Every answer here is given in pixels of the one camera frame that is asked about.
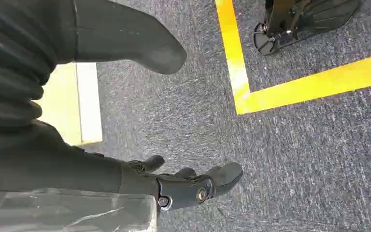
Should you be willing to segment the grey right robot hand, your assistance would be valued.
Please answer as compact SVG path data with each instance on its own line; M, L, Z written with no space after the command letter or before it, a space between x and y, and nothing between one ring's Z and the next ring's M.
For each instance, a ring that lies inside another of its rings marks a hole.
M41 188L145 194L164 210L228 193L243 175L235 162L197 175L155 174L160 155L121 161L87 153L42 122L36 100L58 64L128 59L173 74L187 53L153 16L109 0L0 0L0 191Z

